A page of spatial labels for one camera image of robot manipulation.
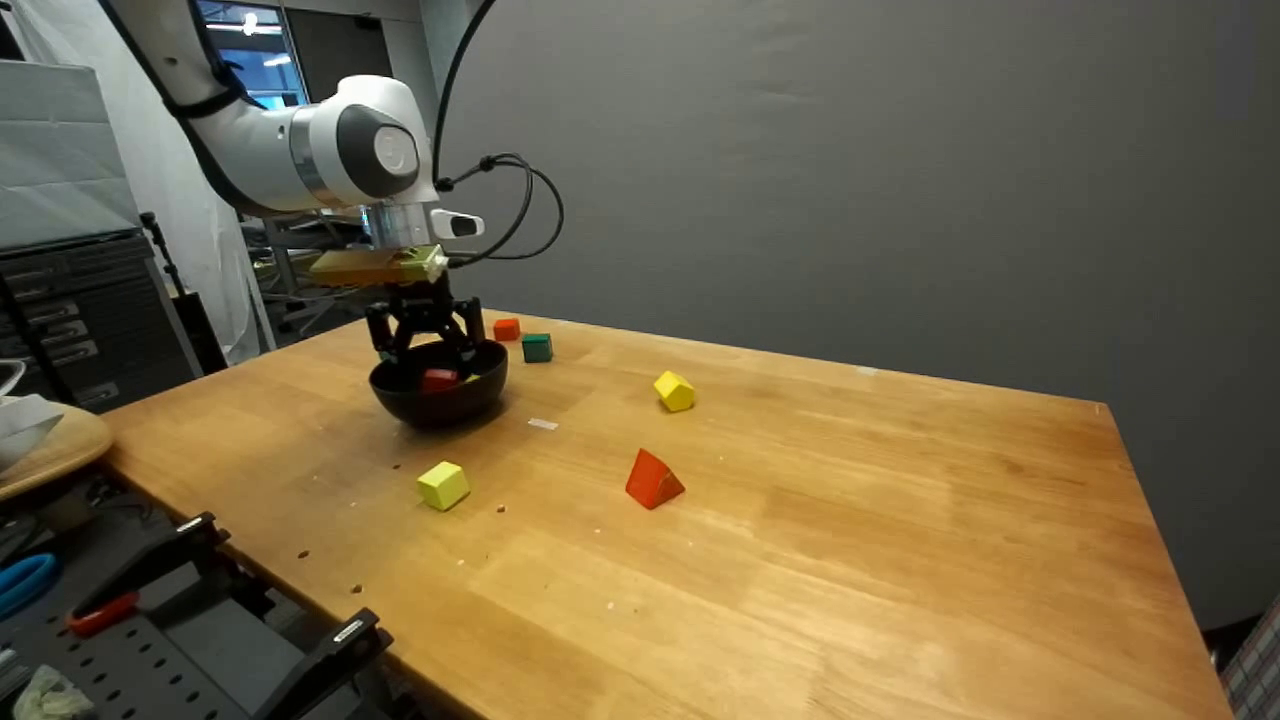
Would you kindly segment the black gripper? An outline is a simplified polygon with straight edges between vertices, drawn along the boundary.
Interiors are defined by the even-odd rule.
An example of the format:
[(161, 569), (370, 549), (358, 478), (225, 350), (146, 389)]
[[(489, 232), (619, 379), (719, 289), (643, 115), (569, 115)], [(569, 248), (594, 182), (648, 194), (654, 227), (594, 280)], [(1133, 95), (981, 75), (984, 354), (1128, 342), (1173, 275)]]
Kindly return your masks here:
[(449, 280), (388, 289), (362, 307), (375, 360), (390, 373), (412, 369), (412, 342), (437, 337), (455, 377), (479, 369), (482, 313), (479, 301), (455, 301)]

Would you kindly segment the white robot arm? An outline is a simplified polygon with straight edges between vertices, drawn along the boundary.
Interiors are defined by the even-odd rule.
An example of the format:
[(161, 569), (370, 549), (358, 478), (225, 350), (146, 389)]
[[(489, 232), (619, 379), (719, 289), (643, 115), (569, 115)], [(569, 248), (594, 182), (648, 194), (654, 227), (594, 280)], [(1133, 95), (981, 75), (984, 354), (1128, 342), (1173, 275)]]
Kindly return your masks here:
[(404, 364), (437, 337), (466, 377), (479, 357), (479, 303), (449, 289), (438, 194), (416, 94), (394, 75), (343, 75), (304, 109), (261, 109), (207, 39), (196, 0), (97, 0), (134, 56), (205, 182), (253, 218), (354, 214), (370, 245), (404, 264), (366, 317), (384, 360)]

